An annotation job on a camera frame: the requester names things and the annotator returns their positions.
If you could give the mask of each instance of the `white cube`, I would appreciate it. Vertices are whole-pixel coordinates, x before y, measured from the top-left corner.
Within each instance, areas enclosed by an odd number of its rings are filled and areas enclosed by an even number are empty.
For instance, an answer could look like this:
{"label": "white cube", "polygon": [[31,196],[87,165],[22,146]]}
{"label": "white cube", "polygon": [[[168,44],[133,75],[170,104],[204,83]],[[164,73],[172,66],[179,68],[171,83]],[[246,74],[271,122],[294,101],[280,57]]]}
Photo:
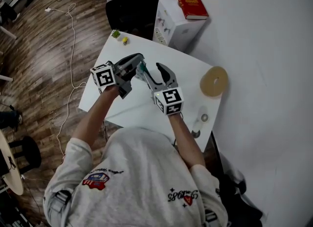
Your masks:
{"label": "white cube", "polygon": [[180,87],[155,92],[154,100],[155,104],[165,115],[181,112],[184,104],[184,98]]}
{"label": "white cube", "polygon": [[99,91],[102,87],[115,84],[114,73],[112,67],[109,65],[99,65],[90,69],[92,78]]}

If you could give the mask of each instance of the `chair seat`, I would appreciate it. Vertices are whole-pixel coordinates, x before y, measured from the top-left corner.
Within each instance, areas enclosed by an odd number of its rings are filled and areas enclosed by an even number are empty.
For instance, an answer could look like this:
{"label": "chair seat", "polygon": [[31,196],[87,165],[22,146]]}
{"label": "chair seat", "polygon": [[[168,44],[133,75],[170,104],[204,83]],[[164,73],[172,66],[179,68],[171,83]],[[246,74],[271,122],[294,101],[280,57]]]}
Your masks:
{"label": "chair seat", "polygon": [[111,28],[121,31],[144,26],[155,19],[147,0],[112,0],[106,5],[106,12]]}

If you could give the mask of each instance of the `shirt sleeve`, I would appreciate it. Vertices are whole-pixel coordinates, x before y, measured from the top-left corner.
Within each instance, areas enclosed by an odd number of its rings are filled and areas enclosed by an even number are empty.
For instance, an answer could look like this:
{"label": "shirt sleeve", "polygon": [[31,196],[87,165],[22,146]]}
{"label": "shirt sleeve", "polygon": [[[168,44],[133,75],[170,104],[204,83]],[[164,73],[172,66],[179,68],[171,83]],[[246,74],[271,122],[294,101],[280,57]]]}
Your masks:
{"label": "shirt sleeve", "polygon": [[215,226],[213,222],[218,220],[220,226],[226,227],[228,215],[219,196],[219,180],[200,164],[191,167],[190,173],[202,198],[206,226]]}
{"label": "shirt sleeve", "polygon": [[[57,220],[55,210],[51,209],[52,201],[56,200],[56,193],[66,190],[72,194],[90,170],[92,170],[90,146],[82,140],[71,138],[67,144],[63,163],[57,168],[45,190],[44,212],[50,225],[55,226],[56,224],[51,221]],[[62,213],[63,211],[57,215],[60,219],[64,218]]]}

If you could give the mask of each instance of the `tabletop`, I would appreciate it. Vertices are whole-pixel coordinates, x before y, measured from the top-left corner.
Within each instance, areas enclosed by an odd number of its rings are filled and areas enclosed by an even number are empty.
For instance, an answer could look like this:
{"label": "tabletop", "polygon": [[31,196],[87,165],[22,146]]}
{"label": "tabletop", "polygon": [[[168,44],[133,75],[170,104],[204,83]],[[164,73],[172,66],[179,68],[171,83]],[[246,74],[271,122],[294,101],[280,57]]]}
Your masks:
{"label": "tabletop", "polygon": [[16,166],[15,169],[11,168],[8,174],[5,174],[3,176],[3,180],[5,181],[6,185],[16,194],[21,195],[24,192],[24,187],[20,175],[20,171],[18,169],[18,166],[15,162],[14,156],[11,152],[11,148],[3,135],[3,132],[0,130],[0,149],[3,154],[4,160],[6,162],[6,165],[10,169],[11,164],[9,161],[9,157],[11,157],[12,162]]}
{"label": "tabletop", "polygon": [[[127,45],[121,42],[125,36],[129,38]],[[166,65],[175,73],[184,96],[183,119],[190,131],[199,108],[203,105],[207,107],[209,122],[203,125],[201,135],[196,139],[201,151],[204,151],[221,102],[221,96],[209,98],[200,90],[200,80],[212,66],[170,47],[124,32],[121,32],[118,39],[109,36],[95,66],[105,64],[108,60],[116,63],[134,53],[143,54],[147,68],[157,82],[162,81],[162,78],[156,63]],[[175,137],[169,120],[153,104],[147,84],[136,78],[132,79],[131,84],[133,90],[124,100],[118,97],[114,101],[106,120],[122,127],[140,127],[163,133],[174,143]],[[98,88],[90,76],[79,108],[87,112],[98,97]]]}

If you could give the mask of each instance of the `red and blue graphic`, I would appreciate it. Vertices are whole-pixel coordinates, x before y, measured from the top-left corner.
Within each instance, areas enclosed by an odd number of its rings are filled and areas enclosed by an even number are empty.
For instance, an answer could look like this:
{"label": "red and blue graphic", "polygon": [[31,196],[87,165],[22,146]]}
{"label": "red and blue graphic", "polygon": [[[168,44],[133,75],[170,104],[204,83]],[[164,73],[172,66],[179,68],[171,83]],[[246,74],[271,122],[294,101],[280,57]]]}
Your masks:
{"label": "red and blue graphic", "polygon": [[83,185],[88,185],[90,189],[97,188],[98,190],[103,190],[106,187],[104,184],[109,179],[109,176],[104,173],[96,173],[83,180]]}

